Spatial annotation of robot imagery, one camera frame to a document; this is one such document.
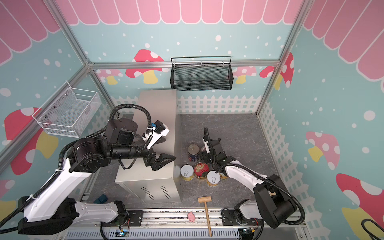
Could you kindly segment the dark chopped tomatoes can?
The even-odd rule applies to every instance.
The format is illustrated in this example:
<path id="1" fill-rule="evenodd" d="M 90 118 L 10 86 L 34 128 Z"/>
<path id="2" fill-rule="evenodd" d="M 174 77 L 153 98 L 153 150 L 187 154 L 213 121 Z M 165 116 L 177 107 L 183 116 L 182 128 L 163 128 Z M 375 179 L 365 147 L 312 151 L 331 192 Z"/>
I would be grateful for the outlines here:
<path id="1" fill-rule="evenodd" d="M 200 148 L 197 144 L 191 144 L 188 147 L 189 161 L 196 163 L 200 159 Z"/>

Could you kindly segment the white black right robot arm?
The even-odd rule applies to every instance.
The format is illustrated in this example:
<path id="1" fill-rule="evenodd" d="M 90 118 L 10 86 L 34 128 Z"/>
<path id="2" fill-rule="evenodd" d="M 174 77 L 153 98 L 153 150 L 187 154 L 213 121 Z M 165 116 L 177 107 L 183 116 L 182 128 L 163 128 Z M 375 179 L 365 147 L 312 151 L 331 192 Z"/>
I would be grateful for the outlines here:
<path id="1" fill-rule="evenodd" d="M 286 188 L 277 175 L 263 175 L 241 164 L 225 153 L 221 139 L 213 140 L 209 129 L 203 136 L 207 156 L 215 173 L 222 173 L 253 191 L 255 200 L 246 200 L 238 206 L 238 213 L 244 219 L 260 219 L 276 229 L 280 224 L 297 226 L 304 223 L 306 213 L 300 201 Z"/>

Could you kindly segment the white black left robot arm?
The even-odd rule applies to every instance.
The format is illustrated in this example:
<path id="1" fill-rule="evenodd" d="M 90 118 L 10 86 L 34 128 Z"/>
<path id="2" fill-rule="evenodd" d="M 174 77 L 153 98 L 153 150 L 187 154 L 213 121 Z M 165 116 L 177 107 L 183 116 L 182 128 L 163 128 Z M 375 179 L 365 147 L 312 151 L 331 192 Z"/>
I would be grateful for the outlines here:
<path id="1" fill-rule="evenodd" d="M 130 119 L 116 119 L 121 109 L 136 109 L 147 117 L 143 135 L 137 134 L 138 125 Z M 175 160 L 168 154 L 157 155 L 153 146 L 163 143 L 169 128 L 160 121 L 153 122 L 147 109 L 135 104 L 115 107 L 107 125 L 101 130 L 67 144 L 59 154 L 58 167 L 49 180 L 33 195 L 20 199 L 19 206 L 1 224 L 23 213 L 18 226 L 1 229 L 2 234 L 54 235 L 77 223 L 107 223 L 123 226 L 130 222 L 130 214 L 121 201 L 108 204 L 84 204 L 70 198 L 70 193 L 83 180 L 112 161 L 142 159 L 146 167 L 157 171 Z"/>

